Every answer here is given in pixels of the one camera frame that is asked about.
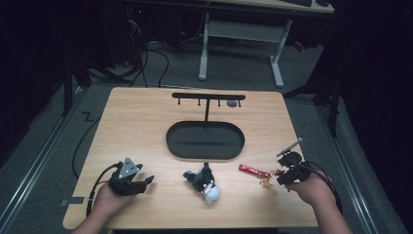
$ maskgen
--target black cable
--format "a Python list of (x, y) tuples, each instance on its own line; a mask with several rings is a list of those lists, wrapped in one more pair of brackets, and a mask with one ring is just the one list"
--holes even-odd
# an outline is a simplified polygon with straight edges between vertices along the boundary
[(165, 67), (164, 73), (162, 73), (161, 77), (160, 77), (159, 80), (158, 80), (158, 88), (161, 89), (161, 81), (162, 81), (162, 78), (164, 78), (164, 75), (165, 75), (165, 73), (167, 73), (167, 70), (168, 70), (168, 68), (169, 68), (169, 59), (168, 59), (168, 57), (167, 57), (166, 55), (164, 55), (164, 54), (161, 53), (161, 52), (153, 51), (153, 53), (157, 53), (157, 54), (165, 57), (165, 59), (167, 60), (167, 67)]
[(86, 216), (89, 216), (92, 211), (92, 204), (94, 203), (94, 191), (96, 190), (97, 186), (101, 183), (100, 180), (103, 178), (103, 176), (111, 169), (113, 168), (119, 168), (122, 167), (123, 163), (119, 162), (117, 164), (114, 164), (107, 169), (105, 169), (100, 176), (97, 178), (96, 182), (94, 183), (94, 187), (92, 188), (91, 194), (89, 195), (89, 200), (88, 200), (88, 206), (86, 208)]
[[(133, 86), (134, 81), (137, 79), (137, 77), (139, 77), (140, 73), (143, 72), (143, 69), (145, 69), (146, 64), (148, 63), (148, 46), (149, 46), (149, 45), (146, 45), (146, 47), (145, 47), (145, 62), (142, 64), (139, 72), (138, 72), (138, 73), (134, 76), (134, 78), (131, 80), (130, 87)], [(148, 88), (148, 84), (147, 84), (147, 82), (146, 82), (146, 78), (143, 77), (143, 80), (145, 81), (146, 88)]]
[(165, 47), (165, 42), (159, 41), (159, 42), (150, 42), (149, 44), (161, 44), (161, 46), (157, 49), (151, 49), (149, 50), (150, 52), (154, 52), (154, 51), (161, 51), (164, 47)]
[(194, 38), (191, 41), (186, 41), (185, 43), (181, 43), (181, 46), (183, 46), (185, 48), (189, 48), (189, 49), (201, 48), (203, 46), (203, 42), (198, 43), (196, 46), (188, 46), (188, 44), (195, 43), (195, 42), (197, 42), (197, 40), (200, 40), (200, 39), (203, 39), (203, 37)]
[[(139, 48), (136, 48), (136, 49), (135, 49), (135, 56), (134, 56), (134, 57), (137, 57), (137, 58), (135, 58), (135, 59), (136, 59), (136, 62), (134, 63), (133, 68), (132, 68), (131, 70), (129, 70), (129, 71), (126, 71), (126, 72), (123, 73), (123, 74), (119, 74), (119, 75), (114, 74), (114, 75), (117, 77), (117, 79), (116, 79), (115, 81), (122, 81), (122, 82), (124, 82), (123, 78), (134, 74), (136, 71), (138, 71), (138, 70), (141, 68), (141, 66), (142, 66), (142, 60), (141, 60), (141, 58), (138, 56), (138, 54), (139, 54)], [(96, 73), (94, 73), (94, 72), (92, 72), (92, 71), (90, 71), (90, 70), (88, 70), (88, 72), (89, 72), (89, 74), (90, 74), (91, 76), (93, 76), (94, 78), (99, 79), (99, 80), (106, 80), (106, 79), (112, 78), (112, 77), (109, 77), (109, 76), (101, 76), (101, 75), (98, 75), (98, 74), (96, 74)]]
[(312, 169), (312, 168), (306, 167), (306, 166), (304, 166), (304, 165), (302, 165), (302, 164), (296, 164), (296, 163), (291, 162), (291, 161), (289, 161), (289, 160), (287, 160), (287, 161), (290, 162), (291, 164), (295, 165), (296, 167), (304, 168), (304, 169), (306, 169), (306, 170), (308, 170), (308, 171), (316, 174), (316, 175), (319, 176), (322, 180), (324, 180), (324, 182), (328, 185), (328, 187), (330, 188), (331, 192), (332, 192), (333, 195), (334, 195), (334, 198), (335, 198), (335, 200), (336, 200), (336, 206), (337, 206), (338, 210), (340, 211), (341, 214), (343, 214), (343, 205), (342, 205), (342, 203), (341, 203), (340, 195), (338, 194), (338, 192), (337, 192), (334, 184), (332, 183), (332, 181), (328, 178), (328, 176), (326, 175), (325, 171), (324, 171), (319, 165), (317, 165), (316, 163), (310, 162), (310, 161), (306, 161), (307, 163), (311, 163), (311, 164), (314, 164), (314, 165), (318, 166), (318, 167), (321, 169), (321, 171), (325, 174), (325, 176), (322, 175), (321, 173), (319, 173), (318, 171), (316, 171), (316, 170), (314, 170), (314, 169)]
[(83, 140), (85, 139), (86, 135), (91, 131), (91, 129), (94, 127), (94, 125), (97, 124), (97, 123), (100, 121), (100, 118), (101, 118), (101, 117), (97, 118), (97, 119), (94, 121), (94, 123), (89, 126), (89, 128), (86, 130), (86, 132), (83, 134), (82, 138), (80, 139), (78, 145), (76, 146), (75, 152), (73, 153), (73, 156), (72, 156), (72, 171), (73, 171), (73, 174), (75, 175), (75, 177), (76, 177), (77, 179), (79, 178), (79, 175), (76, 173), (76, 169), (75, 169), (75, 158), (76, 158), (76, 154), (77, 154), (77, 152), (78, 152), (78, 150), (79, 150), (79, 148), (80, 148), (80, 145), (82, 144)]
[[(231, 38), (225, 38), (226, 40), (229, 40), (229, 42), (228, 42), (228, 47), (227, 48), (225, 48), (224, 50), (221, 50), (221, 51), (217, 51), (217, 50), (214, 50), (212, 47), (211, 47), (211, 45), (208, 45), (208, 49), (210, 50), (210, 51), (212, 51), (212, 52), (216, 52), (216, 53), (224, 53), (224, 52), (226, 52), (226, 51), (229, 51), (231, 48), (232, 48), (232, 46), (233, 46), (233, 42), (234, 42), (234, 39), (231, 39)], [(226, 42), (226, 40), (225, 39), (215, 39), (214, 41), (216, 42), (216, 41), (223, 41), (224, 43), (221, 43), (221, 45), (219, 45), (219, 46), (222, 46), (222, 45), (224, 45), (224, 44), (227, 44), (227, 42)]]
[(259, 41), (259, 42), (254, 42), (254, 45), (247, 45), (246, 43), (240, 43), (240, 42), (237, 42), (237, 41), (239, 41), (239, 40), (235, 40), (233, 43), (237, 46), (248, 47), (248, 48), (256, 48), (256, 47), (260, 47), (260, 46), (269, 44), (269, 42)]
[(200, 25), (199, 25), (199, 27), (198, 27), (197, 32), (196, 32), (196, 33), (194, 34), (194, 36), (192, 36), (190, 39), (185, 40), (185, 41), (181, 41), (180, 44), (181, 44), (182, 46), (186, 47), (186, 46), (185, 46), (185, 43), (191, 42), (191, 41), (194, 41), (194, 40), (198, 40), (198, 39), (200, 39), (200, 38), (204, 38), (203, 36), (198, 36), (198, 35), (200, 34), (201, 28), (202, 28), (203, 25), (204, 25), (205, 17), (206, 17), (206, 14), (203, 13), (203, 15), (201, 16), (201, 22), (200, 22)]
[(146, 76), (145, 76), (145, 71), (144, 70), (142, 70), (142, 78), (143, 78), (143, 81), (145, 82), (145, 87), (148, 88), (148, 82), (146, 81)]

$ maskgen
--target human hand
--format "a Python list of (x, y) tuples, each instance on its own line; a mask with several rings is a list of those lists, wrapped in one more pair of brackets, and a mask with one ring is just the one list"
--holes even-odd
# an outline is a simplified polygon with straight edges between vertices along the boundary
[(300, 198), (311, 206), (317, 206), (319, 203), (335, 204), (335, 197), (330, 187), (314, 173), (311, 173), (305, 181), (286, 184), (285, 188), (296, 191)]
[(94, 199), (93, 213), (101, 214), (102, 218), (108, 220), (117, 212), (119, 212), (126, 204), (128, 204), (136, 196), (119, 196), (112, 191), (107, 183), (104, 183), (98, 190)]

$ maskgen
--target wooden table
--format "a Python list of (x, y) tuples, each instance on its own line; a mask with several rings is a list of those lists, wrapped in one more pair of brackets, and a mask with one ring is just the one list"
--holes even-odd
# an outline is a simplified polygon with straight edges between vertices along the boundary
[[(225, 101), (211, 101), (209, 120), (230, 122), (245, 137), (241, 154), (229, 161), (209, 160), (218, 201), (207, 205), (204, 196), (183, 177), (187, 170), (198, 171), (206, 160), (184, 160), (172, 155), (166, 133), (182, 120), (204, 120), (206, 104), (184, 99), (177, 104), (171, 94), (202, 93), (245, 95), (242, 107)], [(113, 229), (247, 228), (317, 226), (312, 208), (295, 192), (287, 192), (274, 177), (266, 189), (260, 179), (239, 171), (245, 164), (262, 171), (279, 169), (276, 155), (295, 142), (297, 135), (282, 95), (276, 92), (212, 91), (115, 88), (96, 130), (94, 142), (73, 192), (87, 198), (100, 173), (126, 157), (143, 164), (135, 177), (154, 175), (145, 193), (138, 194), (129, 207), (108, 224)], [(301, 153), (299, 145), (294, 151)], [(103, 179), (110, 178), (108, 172)], [(63, 225), (75, 228), (85, 218), (87, 199), (68, 207)]]

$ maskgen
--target wire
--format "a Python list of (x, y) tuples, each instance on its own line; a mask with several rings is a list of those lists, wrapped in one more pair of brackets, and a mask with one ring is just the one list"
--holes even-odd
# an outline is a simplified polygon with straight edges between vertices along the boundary
[(246, 43), (240, 43), (237, 40), (235, 40), (234, 44), (237, 46), (242, 46), (242, 47), (255, 48), (255, 47), (260, 47), (260, 46), (269, 44), (269, 42), (259, 41), (259, 42), (254, 42), (254, 45), (247, 45)]
[[(132, 29), (131, 29), (132, 32), (129, 32), (129, 36), (130, 36), (130, 39), (131, 39), (131, 42), (132, 42), (132, 45), (131, 45), (131, 47), (132, 47), (132, 58), (131, 58), (131, 60), (132, 60), (132, 63), (134, 63), (134, 66), (131, 70), (126, 71), (125, 73), (116, 75), (120, 79), (134, 74), (135, 72), (137, 72), (142, 67), (142, 60), (140, 58), (141, 47), (139, 45), (137, 45), (137, 46), (135, 45), (140, 40), (139, 39), (135, 40), (133, 38), (136, 29), (139, 28), (139, 27), (138, 27), (138, 24), (136, 22), (134, 22), (133, 20), (128, 20), (128, 23), (132, 26)], [(90, 70), (88, 70), (88, 72), (91, 76), (93, 76), (94, 78), (99, 79), (99, 80), (106, 80), (106, 79), (110, 78), (110, 77), (107, 77), (107, 76), (102, 76), (102, 75), (96, 74), (96, 73), (94, 73)]]
[(202, 38), (203, 38), (203, 37), (198, 37), (198, 38), (193, 39), (192, 41), (186, 41), (185, 43), (182, 43), (181, 46), (182, 46), (182, 47), (185, 47), (185, 48), (189, 48), (189, 49), (198, 49), (198, 48), (200, 48), (200, 47), (203, 46), (203, 43), (202, 43), (202, 42), (196, 44), (195, 46), (188, 46), (188, 44), (194, 43), (194, 42), (196, 42), (197, 40), (200, 40), (200, 39), (202, 39)]
[(113, 168), (119, 168), (122, 167), (123, 163), (119, 162), (117, 164), (111, 165), (110, 167), (108, 167), (107, 169), (105, 169), (100, 176), (97, 178), (96, 182), (94, 183), (94, 187), (92, 188), (91, 194), (89, 195), (89, 200), (88, 200), (88, 206), (86, 208), (86, 216), (89, 216), (91, 214), (92, 211), (92, 204), (94, 202), (94, 191), (96, 190), (97, 186), (99, 184), (101, 184), (102, 182), (100, 182), (100, 180), (103, 178), (103, 176), (111, 169)]
[(316, 174), (316, 175), (319, 176), (322, 180), (324, 180), (324, 182), (328, 185), (328, 187), (330, 188), (331, 192), (332, 192), (333, 195), (334, 195), (334, 198), (335, 198), (335, 200), (336, 200), (336, 206), (337, 206), (338, 210), (340, 211), (341, 214), (343, 214), (343, 205), (342, 205), (342, 203), (341, 203), (340, 195), (338, 194), (337, 189), (335, 188), (335, 186), (334, 186), (334, 184), (332, 183), (332, 181), (329, 179), (329, 177), (326, 175), (326, 173), (324, 173), (324, 170), (323, 170), (319, 165), (317, 165), (316, 163), (310, 162), (310, 161), (306, 161), (307, 163), (311, 163), (311, 164), (317, 165), (317, 166), (321, 169), (321, 171), (325, 174), (325, 176), (322, 175), (321, 173), (319, 173), (318, 171), (310, 168), (310, 167), (306, 167), (306, 166), (304, 166), (304, 165), (302, 165), (302, 164), (296, 164), (296, 163), (291, 162), (291, 161), (288, 161), (288, 162), (290, 162), (291, 164), (295, 165), (296, 167), (301, 167), (301, 168), (304, 168), (304, 169), (306, 169), (306, 170), (309, 170), (310, 172)]
[(185, 44), (186, 42), (190, 42), (190, 41), (194, 41), (194, 40), (198, 40), (199, 38), (203, 38), (202, 36), (198, 36), (200, 34), (201, 28), (203, 27), (203, 22), (205, 19), (206, 14), (203, 13), (202, 17), (201, 17), (201, 22), (200, 22), (200, 26), (198, 27), (197, 32), (194, 34), (194, 36), (192, 36), (190, 39), (185, 40), (185, 41), (181, 41), (181, 44)]
[[(134, 78), (131, 80), (130, 87), (133, 86), (134, 81), (137, 79), (137, 77), (140, 75), (140, 73), (143, 72), (143, 69), (146, 67), (146, 64), (148, 63), (148, 46), (149, 46), (149, 45), (146, 44), (146, 47), (145, 47), (145, 62), (142, 64), (142, 66), (141, 66), (139, 72), (136, 74), (136, 76), (134, 76)], [(145, 81), (146, 88), (148, 88), (148, 85), (147, 85), (147, 82), (146, 82), (146, 78), (143, 77), (143, 79), (144, 79), (144, 81)]]
[(89, 126), (89, 128), (86, 130), (86, 132), (83, 134), (82, 138), (80, 139), (78, 145), (76, 146), (75, 152), (73, 153), (73, 156), (72, 156), (72, 171), (73, 171), (73, 174), (75, 175), (75, 177), (77, 179), (79, 178), (79, 175), (76, 173), (76, 169), (75, 169), (76, 154), (79, 151), (80, 145), (82, 144), (82, 142), (85, 139), (86, 135), (91, 131), (91, 129), (94, 127), (94, 125), (96, 125), (100, 121), (100, 118), (101, 118), (101, 116), (99, 118), (97, 118), (94, 121), (94, 123)]
[(167, 57), (166, 55), (164, 55), (164, 54), (161, 53), (161, 52), (153, 51), (153, 53), (157, 53), (157, 54), (165, 57), (165, 59), (167, 60), (167, 67), (165, 67), (164, 73), (162, 73), (161, 77), (160, 77), (159, 80), (158, 80), (158, 88), (161, 89), (161, 81), (162, 81), (162, 78), (164, 78), (164, 75), (165, 75), (165, 73), (167, 73), (167, 70), (168, 70), (168, 68), (169, 68), (169, 59), (168, 59), (168, 57)]
[(220, 38), (220, 39), (216, 39), (216, 38), (214, 38), (214, 41), (215, 41), (215, 42), (222, 42), (219, 46), (228, 44), (228, 47), (225, 48), (225, 49), (223, 49), (223, 50), (218, 51), (218, 50), (214, 50), (210, 45), (208, 45), (208, 49), (209, 49), (210, 51), (212, 51), (212, 52), (224, 53), (224, 52), (226, 52), (226, 51), (229, 51), (229, 50), (233, 47), (234, 39), (231, 39), (231, 38), (225, 38), (225, 39), (221, 39), (221, 38)]
[(153, 51), (161, 51), (161, 50), (165, 47), (165, 42), (162, 42), (162, 41), (149, 42), (149, 43), (148, 43), (148, 47), (149, 47), (149, 45), (151, 45), (151, 44), (161, 44), (161, 46), (160, 46), (159, 48), (157, 48), (157, 49), (151, 49), (151, 50), (149, 50), (150, 52), (153, 52)]
[(143, 81), (145, 82), (145, 87), (148, 88), (148, 82), (146, 81), (146, 76), (145, 76), (145, 71), (144, 70), (142, 70), (142, 78), (143, 78)]

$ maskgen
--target red handle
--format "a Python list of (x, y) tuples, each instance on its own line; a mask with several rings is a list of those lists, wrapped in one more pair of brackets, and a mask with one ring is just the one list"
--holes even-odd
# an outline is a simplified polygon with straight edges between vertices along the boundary
[(240, 171), (243, 171), (243, 172), (255, 175), (255, 176), (259, 176), (259, 177), (270, 177), (271, 176), (269, 173), (253, 169), (252, 167), (249, 167), (243, 164), (240, 164), (239, 169)]

